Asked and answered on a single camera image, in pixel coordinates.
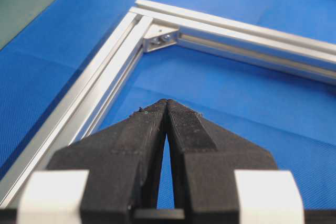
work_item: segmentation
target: white pad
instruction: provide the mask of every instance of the white pad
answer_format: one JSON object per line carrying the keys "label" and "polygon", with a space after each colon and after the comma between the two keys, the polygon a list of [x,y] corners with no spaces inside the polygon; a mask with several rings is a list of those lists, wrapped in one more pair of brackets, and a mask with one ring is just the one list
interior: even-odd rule
{"label": "white pad", "polygon": [[302,199],[286,170],[235,170],[240,224],[304,224]]}
{"label": "white pad", "polygon": [[79,207],[88,170],[34,172],[18,206],[18,224],[81,224]]}

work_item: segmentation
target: white block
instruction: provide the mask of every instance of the white block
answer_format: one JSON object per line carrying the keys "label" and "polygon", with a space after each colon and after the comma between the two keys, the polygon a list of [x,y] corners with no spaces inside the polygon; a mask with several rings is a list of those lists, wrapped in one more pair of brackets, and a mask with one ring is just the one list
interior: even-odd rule
{"label": "white block", "polygon": [[299,189],[290,171],[235,170],[240,224],[304,224]]}
{"label": "white block", "polygon": [[18,224],[81,224],[79,207],[88,170],[46,170],[30,177],[18,206]]}

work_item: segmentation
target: screw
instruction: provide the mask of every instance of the screw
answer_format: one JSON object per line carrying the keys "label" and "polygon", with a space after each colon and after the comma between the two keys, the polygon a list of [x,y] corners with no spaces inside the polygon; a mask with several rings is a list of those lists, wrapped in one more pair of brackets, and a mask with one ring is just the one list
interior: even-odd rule
{"label": "screw", "polygon": [[161,41],[159,40],[158,37],[151,39],[151,43],[155,45],[160,45]]}
{"label": "screw", "polygon": [[172,40],[172,36],[170,36],[170,34],[166,34],[166,35],[161,36],[161,39],[162,39],[164,42],[169,42],[169,41]]}

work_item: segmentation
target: black object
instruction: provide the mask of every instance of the black object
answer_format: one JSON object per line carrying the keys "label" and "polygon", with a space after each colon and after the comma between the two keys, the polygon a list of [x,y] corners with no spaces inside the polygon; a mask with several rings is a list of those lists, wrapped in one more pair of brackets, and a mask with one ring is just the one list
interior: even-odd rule
{"label": "black object", "polygon": [[[176,209],[156,210],[165,136]],[[271,154],[173,101],[57,151],[49,170],[90,170],[82,223],[239,223],[234,169],[277,169]],[[12,212],[1,212],[12,222]],[[306,223],[332,223],[335,211],[306,211]]]}

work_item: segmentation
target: blue mat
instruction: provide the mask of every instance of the blue mat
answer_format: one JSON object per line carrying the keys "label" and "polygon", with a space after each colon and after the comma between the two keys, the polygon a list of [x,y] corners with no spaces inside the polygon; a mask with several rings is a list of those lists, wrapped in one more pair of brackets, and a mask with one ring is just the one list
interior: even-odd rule
{"label": "blue mat", "polygon": [[[271,151],[306,208],[336,208],[335,95],[333,86],[173,46],[143,56],[100,129],[177,100]],[[166,153],[158,207],[173,207],[169,172]]]}
{"label": "blue mat", "polygon": [[[55,0],[0,51],[0,177],[134,1]],[[334,0],[153,1],[336,42]],[[217,68],[221,64],[230,68]],[[182,67],[188,67],[189,73],[178,78],[177,70],[187,73]],[[202,78],[189,78],[196,74]],[[336,208],[333,166],[320,165],[334,161],[334,87],[175,47],[145,56],[131,80],[112,108],[115,121],[110,114],[104,126],[124,118],[137,106],[161,97],[175,98],[270,149],[281,168],[296,157],[291,169],[305,206]],[[200,94],[194,90],[198,87],[203,89]],[[313,144],[314,152],[308,147]],[[310,179],[303,179],[302,174]]]}

